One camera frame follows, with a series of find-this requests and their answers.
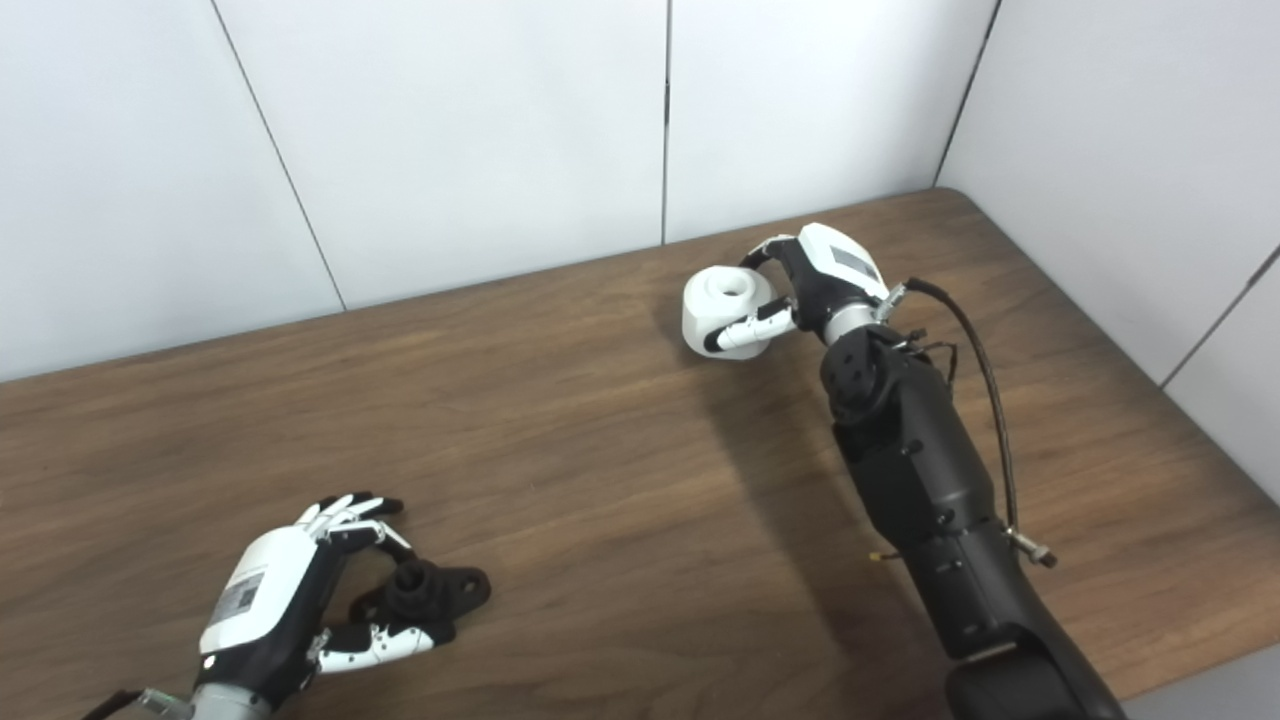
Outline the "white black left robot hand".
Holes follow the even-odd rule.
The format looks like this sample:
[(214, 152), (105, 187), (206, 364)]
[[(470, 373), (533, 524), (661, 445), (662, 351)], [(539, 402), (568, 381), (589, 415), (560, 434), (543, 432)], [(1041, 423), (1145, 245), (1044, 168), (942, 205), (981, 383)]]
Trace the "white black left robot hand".
[(196, 719), (270, 719), (319, 676), (357, 673), (451, 643), (447, 612), (407, 610), (376, 589), (340, 625), (324, 614), (352, 556), (378, 550), (398, 570), (425, 568), (388, 518), (397, 498), (329, 496), (242, 553), (198, 641)]

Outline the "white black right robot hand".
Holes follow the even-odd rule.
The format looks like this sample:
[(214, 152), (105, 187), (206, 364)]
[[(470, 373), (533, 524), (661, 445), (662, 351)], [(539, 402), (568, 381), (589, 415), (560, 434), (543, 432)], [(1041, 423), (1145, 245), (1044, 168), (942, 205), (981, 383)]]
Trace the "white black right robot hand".
[(795, 331), (829, 345), (884, 323), (904, 287), (890, 288), (872, 255), (845, 233), (809, 223), (760, 242), (736, 265), (708, 266), (684, 288), (685, 343), (705, 357), (749, 360)]

